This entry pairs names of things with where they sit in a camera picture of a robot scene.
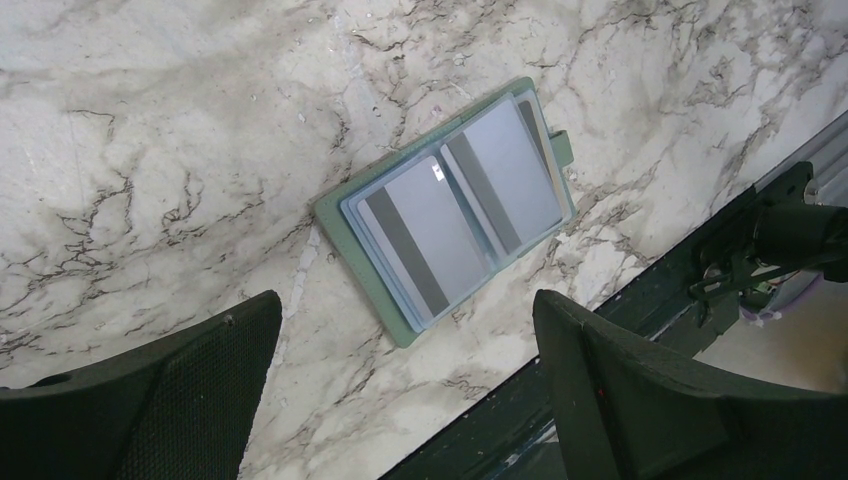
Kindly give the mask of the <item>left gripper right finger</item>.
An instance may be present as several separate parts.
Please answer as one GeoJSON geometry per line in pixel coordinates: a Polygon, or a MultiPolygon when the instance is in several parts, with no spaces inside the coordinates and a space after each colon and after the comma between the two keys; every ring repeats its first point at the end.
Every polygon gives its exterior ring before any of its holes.
{"type": "Polygon", "coordinates": [[[741,376],[564,295],[533,302],[570,479],[843,479],[847,398],[741,376]]]}

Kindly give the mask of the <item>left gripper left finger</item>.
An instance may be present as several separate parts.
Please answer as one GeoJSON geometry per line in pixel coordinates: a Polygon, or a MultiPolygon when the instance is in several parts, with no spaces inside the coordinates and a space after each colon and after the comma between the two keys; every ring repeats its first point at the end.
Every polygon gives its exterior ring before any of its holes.
{"type": "Polygon", "coordinates": [[[234,479],[282,325],[265,291],[192,327],[1,392],[5,479],[234,479]]]}

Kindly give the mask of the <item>green card holder wallet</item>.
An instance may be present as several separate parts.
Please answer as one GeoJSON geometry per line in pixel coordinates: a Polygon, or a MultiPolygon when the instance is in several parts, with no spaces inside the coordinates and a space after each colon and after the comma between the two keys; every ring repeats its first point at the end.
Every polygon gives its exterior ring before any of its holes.
{"type": "Polygon", "coordinates": [[[422,333],[433,328],[439,320],[478,292],[499,272],[525,256],[541,241],[550,237],[560,227],[575,217],[576,207],[564,175],[565,167],[570,165],[573,159],[574,154],[569,135],[563,130],[555,131],[551,129],[544,115],[534,82],[528,77],[520,77],[502,88],[493,91],[452,118],[442,122],[434,129],[405,145],[402,149],[385,155],[383,158],[369,165],[362,172],[354,175],[346,183],[328,191],[316,201],[314,213],[333,246],[347,262],[365,295],[371,301],[376,315],[388,337],[396,346],[406,348],[412,345],[422,333]],[[523,252],[509,257],[497,258],[493,254],[493,249],[483,234],[479,223],[476,221],[476,217],[471,212],[465,196],[460,191],[455,177],[440,155],[439,147],[443,144],[444,139],[452,131],[456,130],[457,127],[506,94],[511,94],[515,97],[522,114],[525,116],[528,127],[534,133],[534,139],[542,142],[543,153],[550,165],[550,170],[554,178],[561,182],[563,198],[567,204],[567,209],[570,211],[570,216],[564,224],[530,244],[523,252]],[[387,175],[388,172],[408,161],[426,155],[437,156],[447,168],[452,188],[466,211],[469,224],[472,226],[481,248],[486,253],[491,269],[487,279],[466,299],[445,313],[430,325],[430,327],[419,329],[414,316],[408,311],[408,305],[402,300],[401,294],[396,291],[395,282],[384,271],[383,262],[377,257],[372,242],[368,240],[366,234],[363,232],[361,222],[351,213],[349,202],[352,198],[360,195],[362,191],[377,179],[387,175]]]}

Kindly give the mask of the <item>silver VIP credit card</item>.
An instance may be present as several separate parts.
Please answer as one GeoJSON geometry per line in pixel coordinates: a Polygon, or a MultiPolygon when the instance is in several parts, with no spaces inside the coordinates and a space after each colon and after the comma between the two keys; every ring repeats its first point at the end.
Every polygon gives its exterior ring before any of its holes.
{"type": "Polygon", "coordinates": [[[542,142],[511,94],[452,131],[439,153],[497,258],[523,252],[570,216],[542,142]]]}

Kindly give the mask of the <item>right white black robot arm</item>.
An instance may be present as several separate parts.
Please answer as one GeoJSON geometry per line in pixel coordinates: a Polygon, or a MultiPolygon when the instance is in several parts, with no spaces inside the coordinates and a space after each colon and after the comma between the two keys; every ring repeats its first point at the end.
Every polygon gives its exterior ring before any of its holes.
{"type": "Polygon", "coordinates": [[[807,202],[813,180],[811,162],[793,165],[701,244],[701,278],[688,287],[698,326],[711,319],[718,301],[795,272],[847,281],[847,209],[807,202]]]}

